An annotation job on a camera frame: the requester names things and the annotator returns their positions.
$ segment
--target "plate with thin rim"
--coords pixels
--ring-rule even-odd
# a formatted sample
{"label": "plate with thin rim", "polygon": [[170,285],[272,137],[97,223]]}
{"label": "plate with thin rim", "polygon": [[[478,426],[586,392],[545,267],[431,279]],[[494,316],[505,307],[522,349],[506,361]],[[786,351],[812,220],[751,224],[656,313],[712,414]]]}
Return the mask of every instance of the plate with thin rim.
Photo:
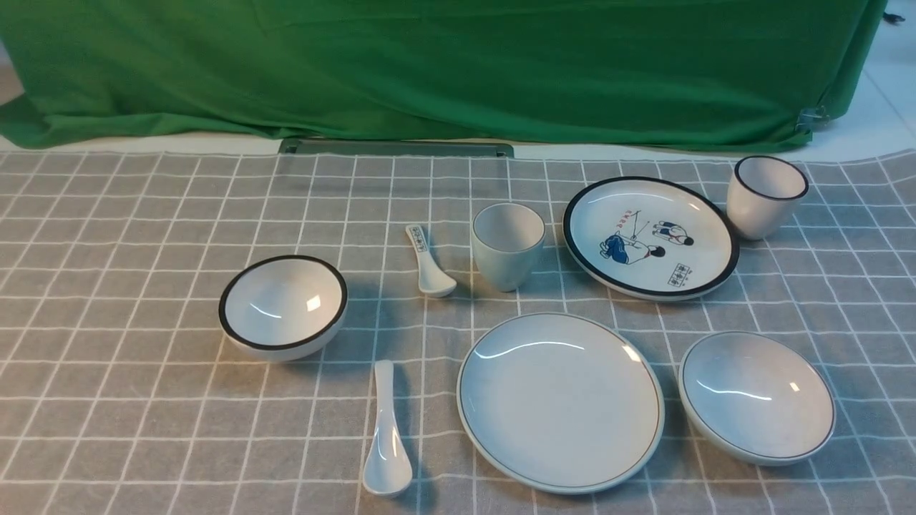
{"label": "plate with thin rim", "polygon": [[618,485],[655,452],[659,381],[626,339],[563,313],[494,327],[458,373],[458,413],[490,464],[532,488],[584,494]]}
{"label": "plate with thin rim", "polygon": [[566,246],[607,287],[650,301],[683,301],[721,286],[739,245],[715,204],[673,182],[618,177],[566,206]]}

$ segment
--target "white floor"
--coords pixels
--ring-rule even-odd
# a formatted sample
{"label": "white floor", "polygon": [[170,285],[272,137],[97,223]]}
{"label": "white floor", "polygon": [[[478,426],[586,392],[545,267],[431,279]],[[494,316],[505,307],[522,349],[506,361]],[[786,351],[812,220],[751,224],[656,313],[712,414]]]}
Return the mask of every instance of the white floor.
{"label": "white floor", "polygon": [[[814,141],[784,156],[809,161],[866,159],[916,148],[916,0],[890,0],[888,11],[908,18],[882,23],[849,112],[814,135]],[[0,104],[22,91],[0,46]],[[514,144],[519,159],[682,159],[687,154],[614,145]],[[15,149],[0,137],[0,150]],[[274,154],[278,142],[260,137],[193,133],[164,137],[109,137],[54,148],[55,151]],[[707,155],[729,158],[727,155]]]}

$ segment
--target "metal clip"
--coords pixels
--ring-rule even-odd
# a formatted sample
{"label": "metal clip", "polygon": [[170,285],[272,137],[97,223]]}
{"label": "metal clip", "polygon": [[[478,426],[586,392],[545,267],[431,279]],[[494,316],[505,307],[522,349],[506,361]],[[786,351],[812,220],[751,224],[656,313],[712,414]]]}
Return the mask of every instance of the metal clip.
{"label": "metal clip", "polygon": [[815,129],[826,126],[829,123],[830,116],[827,114],[827,110],[822,105],[817,107],[810,107],[801,110],[798,122],[795,123],[795,131],[813,131]]}

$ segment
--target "white ceramic bowl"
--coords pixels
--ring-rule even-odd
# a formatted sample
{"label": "white ceramic bowl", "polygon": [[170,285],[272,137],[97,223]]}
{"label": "white ceramic bowl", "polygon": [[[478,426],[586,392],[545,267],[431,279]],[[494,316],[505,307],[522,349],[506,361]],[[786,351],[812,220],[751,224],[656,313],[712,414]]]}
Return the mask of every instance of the white ceramic bowl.
{"label": "white ceramic bowl", "polygon": [[733,331],[696,342],[684,354],[678,388],[693,426],[753,464],[799,462],[834,432],[834,400],[821,375],[760,334]]}
{"label": "white ceramic bowl", "polygon": [[344,324],[347,288],[328,263],[278,256],[235,276],[220,298],[223,330],[257,359],[290,361],[321,350]]}

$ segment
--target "blue clothing figure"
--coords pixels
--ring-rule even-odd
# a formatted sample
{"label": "blue clothing figure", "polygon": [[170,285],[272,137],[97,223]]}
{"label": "blue clothing figure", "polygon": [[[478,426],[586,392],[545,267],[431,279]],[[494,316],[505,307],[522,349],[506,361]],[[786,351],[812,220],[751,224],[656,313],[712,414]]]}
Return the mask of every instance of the blue clothing figure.
{"label": "blue clothing figure", "polygon": [[665,249],[655,245],[646,245],[634,238],[622,236],[617,231],[605,241],[601,242],[601,257],[604,259],[613,259],[623,265],[632,265],[637,261],[654,256],[661,258],[665,255]]}
{"label": "blue clothing figure", "polygon": [[658,222],[652,226],[652,235],[672,242],[674,245],[693,245],[693,238],[687,236],[683,227],[673,222]]}

